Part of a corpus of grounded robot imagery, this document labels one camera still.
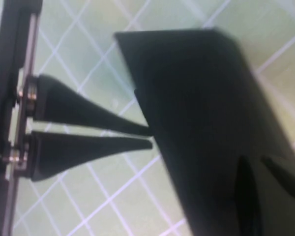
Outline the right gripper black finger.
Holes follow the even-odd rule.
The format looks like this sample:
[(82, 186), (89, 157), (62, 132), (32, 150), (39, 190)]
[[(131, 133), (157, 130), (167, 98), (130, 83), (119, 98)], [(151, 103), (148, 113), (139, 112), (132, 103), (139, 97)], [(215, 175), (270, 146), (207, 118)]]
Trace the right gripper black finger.
[(54, 77), (40, 75), (35, 78), (35, 83), (36, 121), (108, 129), (139, 136), (152, 135), (149, 127), (121, 118), (92, 103)]
[(46, 180), (96, 159), (152, 147), (152, 142), (147, 139), (32, 132), (30, 179)]

